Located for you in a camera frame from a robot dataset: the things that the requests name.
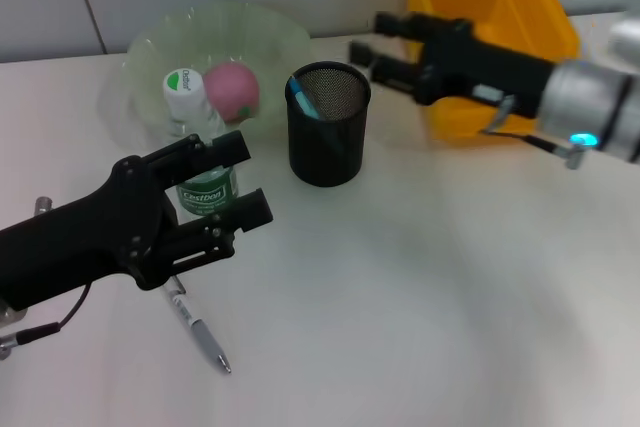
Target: yellow plastic container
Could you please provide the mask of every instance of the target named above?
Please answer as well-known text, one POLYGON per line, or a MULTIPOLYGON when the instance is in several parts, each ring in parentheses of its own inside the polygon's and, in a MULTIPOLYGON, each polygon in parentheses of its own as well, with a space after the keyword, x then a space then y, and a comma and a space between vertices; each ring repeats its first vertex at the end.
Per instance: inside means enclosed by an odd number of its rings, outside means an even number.
MULTIPOLYGON (((408 0, 408 9, 445 18, 475 22, 479 39, 545 59, 578 56, 580 41, 558 0, 408 0)), ((415 61, 417 44, 409 45, 415 61)), ((425 108, 432 138, 457 145, 483 142, 478 131, 487 126, 495 108, 471 100, 447 98, 425 108)), ((505 132, 529 133, 535 121, 511 116, 505 132)))

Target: silver pen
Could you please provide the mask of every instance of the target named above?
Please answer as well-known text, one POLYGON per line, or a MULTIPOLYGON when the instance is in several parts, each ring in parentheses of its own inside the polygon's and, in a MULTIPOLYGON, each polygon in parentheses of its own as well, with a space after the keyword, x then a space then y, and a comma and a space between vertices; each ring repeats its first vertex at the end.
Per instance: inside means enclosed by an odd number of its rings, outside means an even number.
POLYGON ((189 327, 189 330, 193 334, 194 339, 200 346, 200 349, 204 354, 215 364, 220 365, 224 372, 231 373, 231 365, 227 356, 224 355, 220 344, 213 338, 209 327, 204 323, 202 318, 196 313, 195 310, 189 305, 186 293, 182 282, 178 277, 173 276, 169 281, 164 284, 164 290, 169 296, 169 300, 175 306, 178 315, 189 327))

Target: black mesh pen holder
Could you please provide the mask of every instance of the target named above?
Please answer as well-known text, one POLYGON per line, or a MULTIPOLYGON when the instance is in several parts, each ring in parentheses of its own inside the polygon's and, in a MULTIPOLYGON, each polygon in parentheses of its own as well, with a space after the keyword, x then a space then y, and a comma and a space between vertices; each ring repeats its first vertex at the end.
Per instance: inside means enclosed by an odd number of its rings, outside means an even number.
POLYGON ((362 166, 369 82, 353 67, 316 62, 293 74, 319 118, 307 115, 287 83, 289 164, 303 181, 334 187, 362 166))

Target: white tabletop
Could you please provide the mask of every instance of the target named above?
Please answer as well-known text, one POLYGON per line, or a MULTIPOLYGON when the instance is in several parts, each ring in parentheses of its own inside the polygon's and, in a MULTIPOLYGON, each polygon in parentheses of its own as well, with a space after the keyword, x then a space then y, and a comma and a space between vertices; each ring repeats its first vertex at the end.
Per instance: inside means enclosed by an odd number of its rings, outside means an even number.
MULTIPOLYGON (((612 18, 575 19, 598 62, 612 62, 612 18)), ((316 57, 344 60, 348 40, 314 40, 316 57)), ((0 227, 142 153, 96 107, 121 61, 0 65, 0 227)), ((182 276, 233 375, 206 364, 161 292, 111 277, 61 334, 0 363, 0 424, 637 427, 640 170, 593 154, 568 171, 526 146, 434 150, 419 107, 373 90, 353 181, 311 187, 284 139, 250 140, 240 185, 262 187, 275 220, 182 276)), ((78 295, 0 334, 61 319, 78 295)))

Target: green bottle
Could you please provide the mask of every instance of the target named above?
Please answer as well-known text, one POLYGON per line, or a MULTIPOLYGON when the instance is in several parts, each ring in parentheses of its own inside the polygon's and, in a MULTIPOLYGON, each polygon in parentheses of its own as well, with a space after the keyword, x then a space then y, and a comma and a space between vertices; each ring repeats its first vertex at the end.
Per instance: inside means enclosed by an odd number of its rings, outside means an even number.
MULTIPOLYGON (((170 72, 164 78, 163 91, 170 112, 168 143, 191 134, 210 142, 226 132, 224 121, 207 100, 202 76, 195 70, 170 72)), ((177 192, 180 205, 187 212, 204 216, 238 196, 236 174, 233 167, 218 167, 180 184, 177 192)))

